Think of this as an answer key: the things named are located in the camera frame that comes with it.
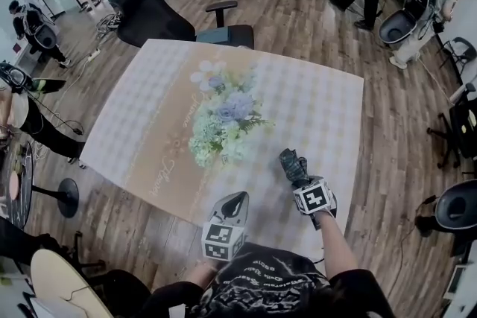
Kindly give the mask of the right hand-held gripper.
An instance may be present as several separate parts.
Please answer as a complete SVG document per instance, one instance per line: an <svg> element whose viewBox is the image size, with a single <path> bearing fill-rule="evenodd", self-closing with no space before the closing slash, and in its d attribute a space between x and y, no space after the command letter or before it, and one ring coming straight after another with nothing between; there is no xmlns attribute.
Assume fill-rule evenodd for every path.
<svg viewBox="0 0 477 318"><path fill-rule="evenodd" d="M292 188L298 211L310 217L315 230L321 229L316 218L318 212L326 212L336 217L337 200L323 177L313 176L308 183L305 181L295 182Z"/></svg>

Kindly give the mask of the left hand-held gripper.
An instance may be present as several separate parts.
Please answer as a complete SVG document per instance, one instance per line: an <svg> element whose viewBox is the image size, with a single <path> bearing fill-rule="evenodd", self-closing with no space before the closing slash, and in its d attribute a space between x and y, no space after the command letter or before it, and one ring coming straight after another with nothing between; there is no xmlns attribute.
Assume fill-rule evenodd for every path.
<svg viewBox="0 0 477 318"><path fill-rule="evenodd" d="M245 242L245 224L249 210L249 194L241 191L220 199L212 208L202 229L203 256L231 261Z"/></svg>

